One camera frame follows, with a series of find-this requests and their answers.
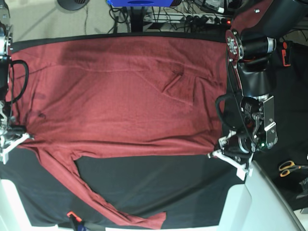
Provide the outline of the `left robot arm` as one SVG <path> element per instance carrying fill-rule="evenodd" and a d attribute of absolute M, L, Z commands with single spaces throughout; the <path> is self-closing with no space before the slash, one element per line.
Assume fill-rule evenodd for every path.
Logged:
<path fill-rule="evenodd" d="M 229 130 L 209 157 L 247 174 L 253 155 L 278 141 L 274 117 L 275 88 L 271 57 L 278 41 L 308 13 L 305 0 L 245 0 L 225 34 L 227 79 L 231 91 L 215 102 Z"/>

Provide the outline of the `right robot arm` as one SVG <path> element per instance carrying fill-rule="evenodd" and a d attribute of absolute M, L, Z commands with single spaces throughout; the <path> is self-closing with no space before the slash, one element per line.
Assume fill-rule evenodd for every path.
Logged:
<path fill-rule="evenodd" d="M 12 59 L 13 25 L 8 4 L 0 2 L 0 157 L 31 138 L 25 126 L 16 125 L 13 105 L 26 91 L 29 81 L 29 67 L 23 60 Z M 17 96 L 14 96 L 14 66 L 21 65 L 25 70 L 24 84 Z"/>

